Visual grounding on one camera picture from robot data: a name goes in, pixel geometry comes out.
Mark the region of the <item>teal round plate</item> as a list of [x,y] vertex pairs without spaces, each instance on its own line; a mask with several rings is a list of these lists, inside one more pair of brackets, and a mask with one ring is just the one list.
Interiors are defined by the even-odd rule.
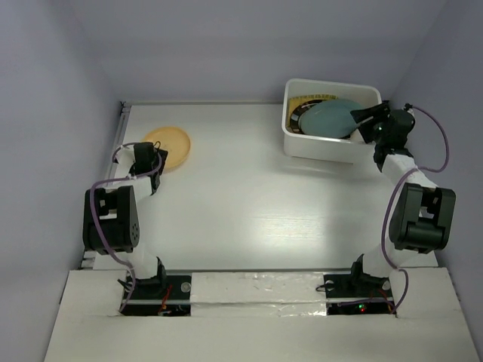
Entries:
[[327,100],[304,112],[299,126],[305,135],[343,139],[356,129],[351,111],[360,109],[362,105],[351,100]]

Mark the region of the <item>yellow round plate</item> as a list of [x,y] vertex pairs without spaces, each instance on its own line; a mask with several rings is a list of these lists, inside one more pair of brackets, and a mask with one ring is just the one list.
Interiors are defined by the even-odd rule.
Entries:
[[152,130],[142,141],[158,143],[160,149],[168,152],[165,162],[165,170],[168,171],[178,168],[188,158],[191,150],[191,139],[186,131],[174,126]]

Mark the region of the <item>dark round patterned plate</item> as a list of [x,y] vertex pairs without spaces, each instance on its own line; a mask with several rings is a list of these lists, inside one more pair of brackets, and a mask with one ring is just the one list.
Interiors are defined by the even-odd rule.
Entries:
[[316,100],[308,100],[308,101],[298,105],[290,113],[290,115],[288,117],[288,130],[290,130],[292,133],[304,134],[304,132],[303,132],[301,126],[300,126],[301,117],[303,116],[304,113],[309,111],[312,107],[318,105],[319,103],[323,103],[323,102],[325,102],[325,100],[316,99]]

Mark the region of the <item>yellow woven bamboo tray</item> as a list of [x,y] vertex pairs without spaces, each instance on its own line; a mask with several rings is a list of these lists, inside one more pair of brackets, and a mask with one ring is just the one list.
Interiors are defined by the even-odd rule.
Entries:
[[333,94],[309,94],[309,95],[302,95],[291,97],[288,99],[288,108],[290,111],[293,111],[298,106],[301,106],[304,103],[312,102],[312,101],[328,101],[328,100],[337,100],[338,97]]

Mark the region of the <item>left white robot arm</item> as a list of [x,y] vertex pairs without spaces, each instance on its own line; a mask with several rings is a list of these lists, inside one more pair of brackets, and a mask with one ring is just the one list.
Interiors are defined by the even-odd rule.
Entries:
[[119,163],[121,150],[127,148],[134,153],[127,175],[97,181],[85,192],[82,241],[86,251],[108,255],[128,270],[129,276],[119,281],[127,299],[140,288],[158,298],[167,289],[167,279],[155,271],[138,279],[133,263],[119,254],[133,253],[140,242],[137,202],[158,191],[168,152],[159,143],[127,143],[114,151],[112,161]]

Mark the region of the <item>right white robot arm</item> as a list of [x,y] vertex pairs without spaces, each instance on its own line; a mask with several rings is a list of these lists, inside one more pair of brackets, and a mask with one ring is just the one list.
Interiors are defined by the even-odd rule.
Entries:
[[380,245],[352,264],[344,287],[363,296],[381,288],[393,271],[417,254],[446,248],[457,196],[430,181],[430,167],[417,166],[406,143],[414,129],[415,107],[390,109],[381,103],[351,113],[366,143],[374,144],[374,163],[395,183],[383,217]]

